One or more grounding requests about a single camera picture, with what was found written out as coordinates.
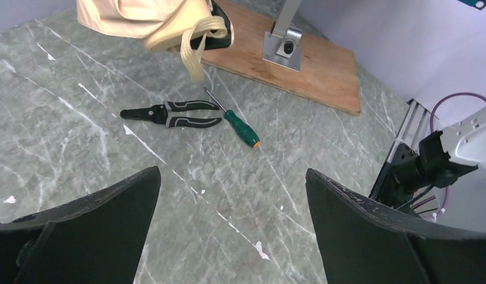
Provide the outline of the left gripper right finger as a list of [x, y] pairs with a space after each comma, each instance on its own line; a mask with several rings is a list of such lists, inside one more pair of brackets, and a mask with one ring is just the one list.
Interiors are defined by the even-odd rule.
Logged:
[[329, 283], [486, 283], [486, 233], [425, 221], [306, 172]]

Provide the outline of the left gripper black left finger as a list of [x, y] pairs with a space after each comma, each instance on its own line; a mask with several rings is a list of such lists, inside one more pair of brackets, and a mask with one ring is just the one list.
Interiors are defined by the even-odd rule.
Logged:
[[158, 167], [0, 223], [0, 283], [132, 283], [160, 193]]

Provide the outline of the beige umbrella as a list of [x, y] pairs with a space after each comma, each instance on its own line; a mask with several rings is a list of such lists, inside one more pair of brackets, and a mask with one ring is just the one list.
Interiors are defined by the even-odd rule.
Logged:
[[234, 42], [229, 17], [215, 1], [78, 0], [79, 24], [98, 33], [142, 40], [151, 52], [176, 51], [192, 82], [204, 79], [205, 50]]

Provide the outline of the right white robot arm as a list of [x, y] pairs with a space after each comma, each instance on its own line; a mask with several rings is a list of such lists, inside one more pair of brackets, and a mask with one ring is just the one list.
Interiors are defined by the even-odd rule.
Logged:
[[413, 215], [433, 188], [449, 191], [486, 160], [486, 106], [443, 130], [427, 132], [433, 114], [410, 101], [369, 197]]

